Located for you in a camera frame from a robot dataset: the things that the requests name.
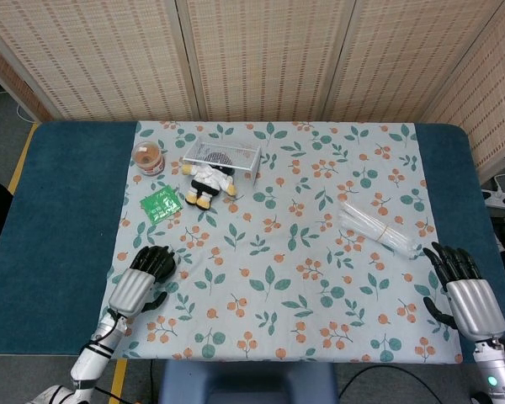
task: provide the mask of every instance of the plush doll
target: plush doll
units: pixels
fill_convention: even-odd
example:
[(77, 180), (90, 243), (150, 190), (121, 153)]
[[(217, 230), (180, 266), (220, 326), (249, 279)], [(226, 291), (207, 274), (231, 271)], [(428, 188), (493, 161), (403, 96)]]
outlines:
[(191, 188), (185, 196), (185, 202), (189, 205), (197, 205), (202, 210), (210, 208), (211, 198), (218, 195), (221, 189), (230, 196), (236, 195), (236, 187), (231, 176), (234, 169), (217, 165), (217, 163), (230, 165), (231, 159), (226, 154), (213, 152), (209, 154), (207, 160), (211, 163), (182, 166), (183, 174), (194, 175)]

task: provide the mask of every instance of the round container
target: round container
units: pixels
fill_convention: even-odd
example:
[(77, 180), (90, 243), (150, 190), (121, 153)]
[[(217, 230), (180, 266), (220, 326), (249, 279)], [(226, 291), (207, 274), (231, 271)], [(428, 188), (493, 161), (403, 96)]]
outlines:
[(143, 141), (133, 147), (131, 157), (145, 175), (159, 174), (165, 168), (165, 159), (161, 149), (153, 141)]

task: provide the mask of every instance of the robotic arm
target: robotic arm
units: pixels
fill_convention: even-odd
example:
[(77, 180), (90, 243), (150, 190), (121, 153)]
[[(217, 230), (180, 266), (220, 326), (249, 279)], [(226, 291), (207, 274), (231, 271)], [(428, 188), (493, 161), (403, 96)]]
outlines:
[(447, 292), (453, 316), (442, 313), (429, 297), (423, 302), (437, 321), (447, 324), (474, 342), (473, 357), (488, 392), (477, 393), (477, 403), (505, 404), (505, 319), (488, 282), (470, 254), (433, 242), (437, 254), (423, 251), (432, 262), (439, 282)]
[(88, 404), (107, 363), (125, 334), (128, 317), (158, 308), (167, 292), (148, 302), (152, 286), (168, 279), (176, 268), (168, 247), (143, 247), (122, 275), (109, 299), (109, 309), (71, 371), (75, 391), (53, 385), (27, 404)]

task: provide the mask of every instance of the bamboo screen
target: bamboo screen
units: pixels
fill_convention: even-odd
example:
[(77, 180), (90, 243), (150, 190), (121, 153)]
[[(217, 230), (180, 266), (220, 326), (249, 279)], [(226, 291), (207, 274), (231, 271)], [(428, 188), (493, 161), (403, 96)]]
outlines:
[(323, 120), (416, 120), (499, 3), (358, 2)]
[(190, 18), (202, 90), (198, 95), (208, 120), (319, 117), (352, 1), (182, 3)]
[(480, 173), (505, 157), (505, 8), (492, 23), (424, 116), (465, 130)]
[(0, 36), (66, 120), (190, 120), (171, 15), (160, 0), (7, 0)]
[(45, 106), (34, 96), (32, 89), (15, 72), (9, 63), (0, 53), (0, 81), (3, 86), (10, 88), (15, 94), (19, 95), (23, 104), (29, 109), (37, 120), (51, 120), (51, 114)]

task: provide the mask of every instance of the green snack bag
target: green snack bag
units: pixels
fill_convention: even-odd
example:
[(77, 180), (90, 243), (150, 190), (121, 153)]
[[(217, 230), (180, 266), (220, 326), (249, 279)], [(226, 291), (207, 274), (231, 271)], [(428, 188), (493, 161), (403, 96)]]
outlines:
[(155, 194), (145, 197), (141, 201), (141, 206), (153, 225), (164, 221), (167, 217), (183, 208), (178, 196), (168, 185)]

